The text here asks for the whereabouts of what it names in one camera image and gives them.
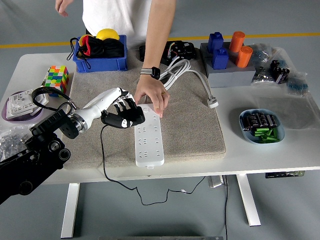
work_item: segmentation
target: yellow floor line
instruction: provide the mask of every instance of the yellow floor line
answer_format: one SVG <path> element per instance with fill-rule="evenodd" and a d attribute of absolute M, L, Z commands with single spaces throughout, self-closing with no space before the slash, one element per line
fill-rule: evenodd
<path fill-rule="evenodd" d="M 293 38 L 293 37 L 319 37 L 320 32 L 301 32 L 301 33 L 275 33 L 275 34 L 248 34 L 245 35 L 247 39 L 260 39 L 260 38 Z M 224 39 L 231 39 L 232 35 L 224 35 Z M 207 41 L 209 36 L 183 36 L 183 37 L 169 37 L 169 41 L 192 41 L 204 40 Z M 54 47 L 54 46 L 68 46 L 69 41 L 62 42 L 40 42 L 40 43 L 21 43 L 21 44 L 3 44 L 0 49 L 12 48 L 32 48 L 32 47 Z"/>

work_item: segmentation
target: red fabric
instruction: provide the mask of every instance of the red fabric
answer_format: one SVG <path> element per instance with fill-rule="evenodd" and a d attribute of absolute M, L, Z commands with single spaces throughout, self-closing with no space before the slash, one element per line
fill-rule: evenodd
<path fill-rule="evenodd" d="M 82 38 L 82 46 L 86 46 L 86 51 L 83 51 L 83 53 L 87 56 L 90 56 L 91 49 L 89 45 L 89 35 L 86 35 Z"/>

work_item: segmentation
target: white t-shirt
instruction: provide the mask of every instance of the white t-shirt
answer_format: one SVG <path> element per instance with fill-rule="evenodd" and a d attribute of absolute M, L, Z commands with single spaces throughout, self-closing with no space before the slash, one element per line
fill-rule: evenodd
<path fill-rule="evenodd" d="M 146 41 L 151 0 L 83 0 L 82 20 L 94 36 L 102 29 L 126 35 L 128 49 Z"/>

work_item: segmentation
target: robotic arm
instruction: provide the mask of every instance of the robotic arm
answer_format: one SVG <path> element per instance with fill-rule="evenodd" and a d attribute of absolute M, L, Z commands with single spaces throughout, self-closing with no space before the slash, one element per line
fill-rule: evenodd
<path fill-rule="evenodd" d="M 107 112 L 110 105 L 115 106 L 118 114 Z M 69 160 L 71 153 L 55 130 L 60 129 L 65 136 L 74 139 L 98 118 L 104 124 L 120 129 L 145 121 L 141 107 L 136 106 L 132 95 L 121 88 L 99 94 L 84 108 L 69 115 L 62 109 L 57 110 L 30 129 L 32 137 L 25 142 L 27 149 L 0 162 L 0 205 L 10 196 L 30 194 Z"/>

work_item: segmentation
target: orange cup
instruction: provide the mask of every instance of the orange cup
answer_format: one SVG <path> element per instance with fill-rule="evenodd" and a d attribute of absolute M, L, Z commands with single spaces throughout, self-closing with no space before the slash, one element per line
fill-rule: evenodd
<path fill-rule="evenodd" d="M 253 50 L 251 47 L 242 46 L 240 48 L 238 57 L 235 60 L 235 64 L 239 68 L 246 68 L 248 66 L 249 61 L 250 61 L 252 53 L 253 53 Z"/>
<path fill-rule="evenodd" d="M 240 51 L 242 44 L 245 41 L 245 34 L 242 31 L 235 31 L 232 35 L 229 49 L 231 52 L 237 53 Z"/>

